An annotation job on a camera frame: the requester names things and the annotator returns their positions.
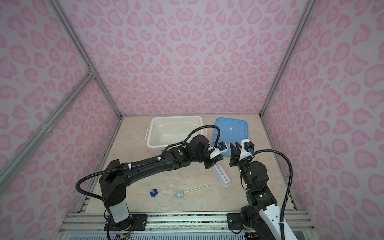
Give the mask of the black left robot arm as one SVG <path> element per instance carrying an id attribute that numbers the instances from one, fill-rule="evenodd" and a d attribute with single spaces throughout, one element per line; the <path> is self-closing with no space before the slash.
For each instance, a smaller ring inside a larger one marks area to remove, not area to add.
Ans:
<path id="1" fill-rule="evenodd" d="M 203 163 L 206 169 L 223 159 L 228 151 L 225 142 L 210 146 L 204 135 L 197 135 L 190 141 L 183 140 L 167 146 L 160 155 L 132 163 L 112 161 L 99 179 L 102 201 L 108 212 L 104 230 L 130 231 L 133 218 L 126 203 L 126 188 L 152 175 L 188 167 L 192 162 Z"/>

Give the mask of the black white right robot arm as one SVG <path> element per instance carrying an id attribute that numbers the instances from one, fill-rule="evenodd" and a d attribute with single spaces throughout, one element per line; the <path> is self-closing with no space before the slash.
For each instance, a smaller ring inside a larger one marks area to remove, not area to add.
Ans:
<path id="1" fill-rule="evenodd" d="M 272 149 L 256 150 L 255 144 L 248 139 L 242 140 L 241 143 L 231 143 L 230 148 L 230 166 L 239 169 L 248 201 L 248 205 L 242 207 L 240 212 L 242 225 L 253 229 L 261 240 L 296 240 L 296 235 L 285 220 L 285 209 L 293 183 L 293 167 L 289 158 Z M 267 185 L 267 167 L 254 160 L 256 155 L 263 153 L 277 154 L 288 164 L 289 180 L 281 206 Z"/>

